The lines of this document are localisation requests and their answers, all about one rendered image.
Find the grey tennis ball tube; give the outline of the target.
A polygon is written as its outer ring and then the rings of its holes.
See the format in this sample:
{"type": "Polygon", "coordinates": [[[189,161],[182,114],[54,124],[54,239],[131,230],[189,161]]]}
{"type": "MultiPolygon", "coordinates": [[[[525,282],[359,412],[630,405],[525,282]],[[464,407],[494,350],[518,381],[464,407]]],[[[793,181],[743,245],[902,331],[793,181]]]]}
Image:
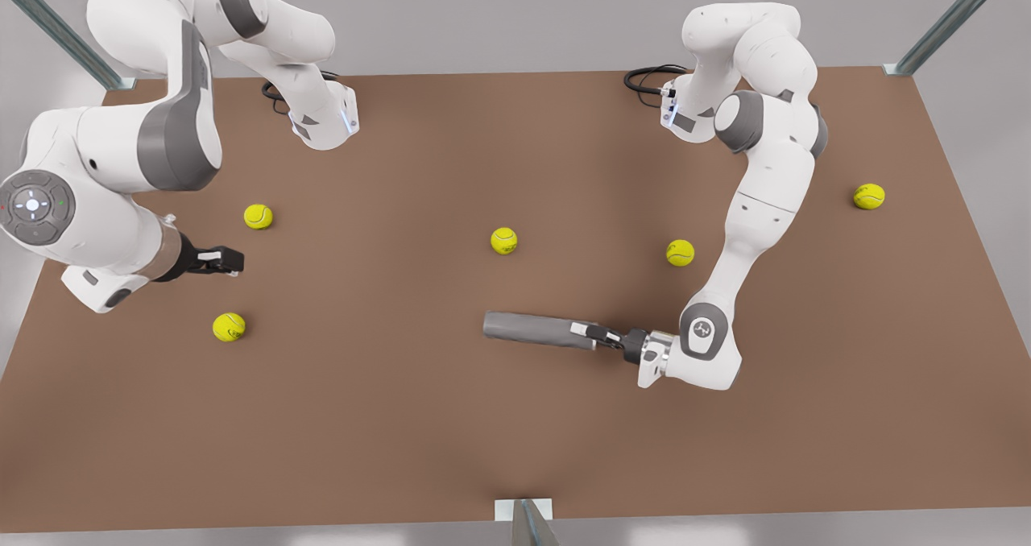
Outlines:
{"type": "Polygon", "coordinates": [[[518,341],[537,345],[594,350],[592,338],[575,333],[575,321],[555,317],[487,311],[483,319],[483,336],[497,340],[518,341]]]}

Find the silver frame post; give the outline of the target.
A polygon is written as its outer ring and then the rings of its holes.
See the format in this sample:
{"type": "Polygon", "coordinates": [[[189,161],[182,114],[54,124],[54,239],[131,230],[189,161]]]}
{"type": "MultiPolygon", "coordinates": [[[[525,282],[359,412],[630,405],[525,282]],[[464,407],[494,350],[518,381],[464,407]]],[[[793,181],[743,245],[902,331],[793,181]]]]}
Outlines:
{"type": "Polygon", "coordinates": [[[987,0],[954,0],[942,18],[906,52],[898,62],[882,66],[889,77],[911,77],[914,72],[939,50],[951,36],[971,18],[987,0]]]}
{"type": "Polygon", "coordinates": [[[91,48],[62,18],[60,18],[44,0],[10,0],[29,18],[51,40],[70,55],[71,58],[95,81],[108,91],[131,90],[136,86],[133,77],[122,77],[107,62],[91,48]]]}
{"type": "Polygon", "coordinates": [[[497,499],[495,520],[511,523],[511,546],[560,546],[553,520],[551,498],[497,499]]]}

